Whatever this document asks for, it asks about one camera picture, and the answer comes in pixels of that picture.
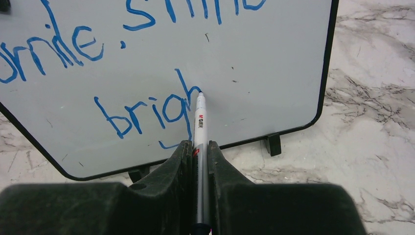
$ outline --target whiteboard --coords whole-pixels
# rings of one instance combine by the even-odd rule
[[[11,0],[1,111],[76,180],[170,157],[192,139],[200,89],[219,145],[305,128],[321,113],[337,4]]]

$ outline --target black whiteboard frame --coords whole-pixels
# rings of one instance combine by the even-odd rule
[[[332,44],[333,44],[334,29],[335,29],[335,26],[336,26],[338,6],[339,6],[339,0],[332,0],[331,1],[330,19],[329,19],[329,23],[328,23],[327,39],[326,39],[324,59],[323,59],[324,62],[323,62],[322,81],[321,81],[321,85],[320,85],[319,103],[318,103],[318,106],[317,106],[316,116],[313,118],[313,120],[311,120],[311,122],[309,122],[308,124],[306,124],[304,126],[292,128],[292,129],[285,130],[285,131],[280,131],[280,132],[277,132],[277,133],[270,133],[270,134],[265,135],[265,136],[260,136],[260,137],[248,139],[248,140],[245,140],[245,141],[239,141],[239,142],[235,142],[235,143],[225,144],[225,145],[220,146],[221,149],[231,148],[231,147],[239,146],[239,145],[242,145],[242,144],[247,144],[247,143],[251,143],[251,142],[255,142],[255,141],[265,140],[269,135],[272,135],[272,134],[285,135],[285,134],[292,133],[292,132],[295,132],[295,131],[304,130],[304,129],[314,125],[317,122],[317,120],[320,118],[320,116],[322,115],[322,112],[323,112],[324,94],[325,94],[325,87],[326,87],[326,83],[327,83],[328,68],[329,68],[329,63],[330,63],[331,48],[332,48]],[[144,165],[138,165],[138,166],[134,166],[134,167],[124,168],[124,169],[121,169],[121,170],[110,171],[110,172],[107,172],[107,173],[94,175],[94,176],[89,176],[89,177],[85,177],[85,178],[74,177],[72,175],[69,175],[57,163],[57,161],[46,151],[46,149],[44,149],[40,145],[40,143],[37,142],[37,140],[28,132],[28,130],[26,130],[26,128],[14,117],[13,114],[11,114],[11,112],[9,112],[9,110],[1,102],[0,102],[0,112],[2,112],[7,119],[9,119],[9,121],[30,141],[30,143],[32,143],[32,145],[34,145],[39,150],[40,153],[43,154],[43,156],[63,176],[65,176],[66,178],[71,179],[71,180],[76,180],[76,181],[93,180],[93,179],[107,177],[107,176],[111,176],[111,175],[116,175],[116,174],[120,174],[120,173],[124,173],[124,172],[128,172],[128,171],[134,171],[134,170],[137,170],[139,167],[143,167],[144,165],[147,165],[147,166],[158,165],[158,164],[161,164],[165,161],[165,160],[156,161],[156,162],[152,162],[152,163],[148,163],[148,164],[144,164]]]

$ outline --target marker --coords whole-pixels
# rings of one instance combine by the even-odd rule
[[[192,235],[208,235],[211,229],[208,183],[208,130],[206,127],[206,101],[203,92],[196,100],[193,157],[197,160],[196,221]]]

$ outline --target blue dot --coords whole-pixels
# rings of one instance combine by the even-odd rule
[[[124,48],[126,48],[126,47],[127,47],[127,46],[125,45],[125,42],[124,42],[124,41],[121,41],[120,43],[121,43],[121,49],[124,49]]]

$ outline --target white marble countertop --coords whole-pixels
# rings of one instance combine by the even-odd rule
[[[317,123],[224,150],[256,183],[330,182],[354,199],[371,235],[415,234],[415,1],[340,2],[326,97]],[[71,182],[0,116],[0,190]],[[131,183],[127,174],[94,181]]]

